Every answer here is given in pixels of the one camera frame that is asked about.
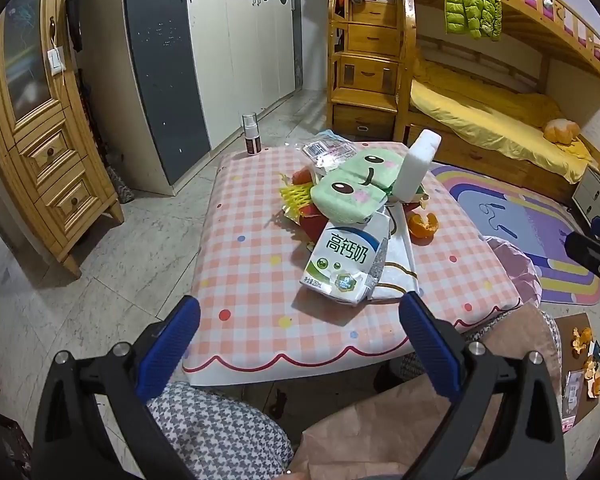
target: orange pillow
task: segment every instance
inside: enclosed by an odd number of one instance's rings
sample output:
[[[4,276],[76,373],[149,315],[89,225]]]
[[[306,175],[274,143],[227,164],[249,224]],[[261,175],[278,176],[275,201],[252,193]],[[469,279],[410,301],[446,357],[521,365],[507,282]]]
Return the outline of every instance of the orange pillow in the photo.
[[[567,119],[554,119],[544,127],[544,138],[554,144],[571,144],[580,134],[580,127]]]

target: pink gingham tablecloth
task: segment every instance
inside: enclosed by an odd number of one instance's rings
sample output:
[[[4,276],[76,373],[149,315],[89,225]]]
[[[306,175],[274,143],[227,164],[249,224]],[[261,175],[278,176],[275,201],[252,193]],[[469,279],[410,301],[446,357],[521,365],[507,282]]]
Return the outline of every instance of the pink gingham tablecloth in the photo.
[[[394,142],[372,145],[407,151]],[[303,166],[290,147],[221,161],[192,284],[202,310],[183,361],[192,384],[317,375],[413,350],[397,301],[351,307],[300,285],[308,239],[282,216],[280,187],[281,174]],[[519,306],[513,283],[458,203],[432,174],[423,184],[425,213],[435,213],[440,228],[413,251],[420,295],[433,314],[464,332]]]

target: red scalloped trim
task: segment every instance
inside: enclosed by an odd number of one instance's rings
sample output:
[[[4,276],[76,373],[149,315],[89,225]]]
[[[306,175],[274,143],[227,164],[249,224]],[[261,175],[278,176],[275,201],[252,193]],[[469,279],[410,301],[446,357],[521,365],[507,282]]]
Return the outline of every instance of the red scalloped trim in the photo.
[[[488,313],[485,317],[483,317],[481,320],[476,321],[475,323],[470,323],[467,324],[464,321],[462,321],[461,319],[457,319],[456,322],[454,323],[454,327],[456,327],[457,325],[462,325],[465,328],[471,328],[472,326],[475,326],[477,324],[482,323],[483,321],[485,321],[491,314],[493,314],[494,312],[510,312],[511,310],[515,310],[517,308],[520,307],[520,300],[518,300],[518,304],[513,307],[510,308],[508,310],[502,310],[500,309],[497,305],[495,305],[493,307],[493,309],[491,309],[491,312]],[[391,352],[393,352],[394,350],[397,350],[398,348],[400,348],[402,345],[404,345],[407,341],[409,340],[408,337],[405,337],[402,342],[400,344],[398,344],[397,346],[386,350],[384,352],[379,352],[376,354],[369,354],[366,352],[363,352],[362,350],[358,350],[357,348],[353,347],[353,346],[347,346],[344,350],[342,350],[342,352],[340,352],[338,355],[336,355],[336,357],[329,359],[328,361],[324,361],[321,363],[315,363],[315,364],[308,364],[308,363],[301,363],[296,361],[295,359],[292,359],[291,357],[288,357],[285,354],[278,354],[276,355],[271,361],[269,361],[268,363],[259,366],[257,368],[239,368],[237,366],[233,366],[231,364],[229,364],[228,362],[226,362],[224,359],[222,359],[219,355],[214,355],[211,359],[209,359],[206,363],[204,363],[203,365],[197,367],[197,368],[185,368],[184,366],[182,367],[182,369],[185,372],[188,373],[195,373],[195,372],[199,372],[200,370],[208,367],[213,361],[218,361],[219,363],[222,363],[224,366],[226,366],[227,368],[229,368],[230,370],[234,370],[235,372],[261,372],[262,370],[265,370],[266,368],[270,368],[272,367],[274,364],[276,364],[280,359],[284,359],[285,361],[295,365],[295,366],[299,366],[299,367],[304,367],[304,368],[317,368],[318,366],[325,366],[328,364],[331,364],[333,362],[336,362],[338,359],[340,359],[344,354],[346,354],[348,351],[352,351],[362,357],[378,357],[381,355],[385,355],[385,354],[389,354]]]

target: colorful rug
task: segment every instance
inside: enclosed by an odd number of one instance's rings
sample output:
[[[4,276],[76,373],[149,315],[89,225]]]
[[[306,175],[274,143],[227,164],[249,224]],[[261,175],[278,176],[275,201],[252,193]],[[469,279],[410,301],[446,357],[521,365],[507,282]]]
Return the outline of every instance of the colorful rug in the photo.
[[[592,305],[600,300],[600,279],[564,252],[564,239],[577,227],[557,202],[454,166],[432,173],[483,235],[504,238],[531,258],[542,301]]]

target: rug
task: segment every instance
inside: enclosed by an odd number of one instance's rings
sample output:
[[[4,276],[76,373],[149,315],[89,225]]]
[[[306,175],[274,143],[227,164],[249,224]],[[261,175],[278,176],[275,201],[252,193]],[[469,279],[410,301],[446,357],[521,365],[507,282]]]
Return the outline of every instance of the rug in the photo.
[[[494,178],[440,165],[431,170],[483,235],[510,241],[531,258],[542,284],[542,301],[592,305],[600,279],[564,251],[576,224],[554,200]]]

